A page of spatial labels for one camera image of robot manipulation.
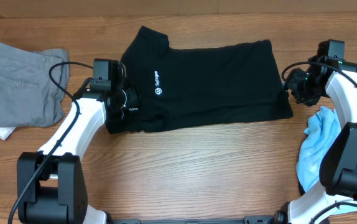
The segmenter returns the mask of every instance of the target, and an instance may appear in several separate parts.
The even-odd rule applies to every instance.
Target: folded gray cloth
[[[64,113],[64,92],[49,78],[52,65],[68,61],[68,52],[51,49],[26,52],[0,43],[0,127],[51,126]],[[53,78],[68,85],[69,66],[56,67]]]

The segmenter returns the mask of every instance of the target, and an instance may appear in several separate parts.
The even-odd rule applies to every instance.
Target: brown surface
[[[357,12],[357,0],[0,0],[0,17]]]
[[[346,41],[346,59],[357,62],[357,13],[247,14],[225,16],[0,19],[0,41],[25,50],[63,47],[70,59],[119,59],[141,25],[169,35],[173,48],[222,47],[271,39],[279,70],[306,60],[323,40]],[[71,67],[73,93],[87,68]],[[157,134],[109,135],[102,127],[83,159],[90,203],[114,218],[239,218],[273,214],[297,199],[295,164],[307,118],[318,106],[296,105],[278,121],[210,125]],[[67,113],[70,100],[62,103]],[[19,128],[0,140],[0,223],[16,198],[16,161],[36,151],[56,131]],[[356,215],[334,218],[355,223]]]

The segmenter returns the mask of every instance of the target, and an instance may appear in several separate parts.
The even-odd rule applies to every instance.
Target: light blue fabric
[[[306,192],[318,182],[321,161],[341,130],[336,111],[324,106],[307,123],[308,128],[304,133],[308,137],[300,148],[296,164],[297,177]],[[357,208],[341,207],[336,214],[354,211]]]

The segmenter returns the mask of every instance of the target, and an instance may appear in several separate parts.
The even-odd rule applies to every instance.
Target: pocket
[[[27,80],[21,80],[16,78],[11,78],[6,75],[0,74],[0,82],[4,85],[20,88],[20,89],[36,89],[39,87],[38,83],[29,82]]]

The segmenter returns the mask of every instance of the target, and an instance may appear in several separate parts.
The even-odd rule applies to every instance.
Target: black cord
[[[34,175],[30,178],[28,184],[25,186],[24,190],[22,191],[22,193],[20,194],[20,196],[17,198],[16,202],[14,203],[10,215],[9,215],[9,219],[8,219],[8,224],[12,224],[12,219],[14,218],[14,214],[17,210],[18,205],[20,204],[22,198],[25,196],[25,193],[28,191],[28,188],[30,187],[30,185],[33,183],[33,181],[35,181],[36,179],[39,178],[39,175],[41,174],[41,172],[43,171],[44,167],[46,166],[46,163],[48,163],[48,161],[50,160],[51,156],[53,155],[53,153],[57,150],[57,148],[61,145],[61,142],[65,139],[65,136],[67,136],[67,134],[71,131],[73,125],[76,123],[79,114],[80,114],[80,107],[79,104],[77,102],[76,99],[74,99],[74,97],[68,92],[66,91],[66,89],[64,89],[62,86],[60,86],[53,78],[52,76],[52,71],[55,67],[60,66],[60,65],[81,65],[84,67],[88,67],[88,68],[92,68],[92,66],[90,65],[86,65],[84,63],[79,63],[79,62],[61,62],[61,63],[57,63],[55,65],[53,65],[50,70],[49,70],[49,77],[51,79],[51,81],[54,83],[54,85],[56,85],[60,90],[62,90],[65,94],[67,94],[67,96],[69,96],[69,98],[72,99],[72,101],[75,103],[76,105],[76,114],[75,117],[73,118],[71,124],[69,125],[69,127],[67,128],[67,130],[65,130],[65,132],[62,134],[61,138],[59,140],[57,140],[57,142],[55,143],[54,147],[52,148],[52,150],[47,154],[47,156],[45,157],[45,159],[42,161],[42,163],[40,163],[39,167],[37,168],[37,170],[35,171]]]
[[[352,206],[357,208],[356,203],[349,203],[349,202],[336,202],[333,205],[330,205],[326,208],[324,208],[321,212],[318,212],[310,221],[310,224],[314,224],[315,221],[317,221],[324,213],[329,212],[329,210],[333,208],[339,208],[340,205],[347,205],[347,206]]]
[[[318,65],[318,66],[321,66],[321,67],[327,67],[327,68],[330,68],[332,70],[334,70],[335,72],[338,72],[340,75],[343,75],[348,81],[350,81],[354,87],[357,89],[357,83],[352,79],[350,78],[347,74],[345,74],[342,70],[338,69],[338,68],[335,68],[333,66],[330,66],[330,65],[326,65],[324,63],[320,63],[320,62],[297,62],[297,63],[294,63],[292,65],[289,65],[288,67],[286,67],[284,69],[284,71],[282,72],[281,74],[281,78],[283,79],[283,81],[286,82],[286,78],[285,78],[285,72],[288,71],[290,68],[294,67],[294,66],[298,66],[298,65]]]

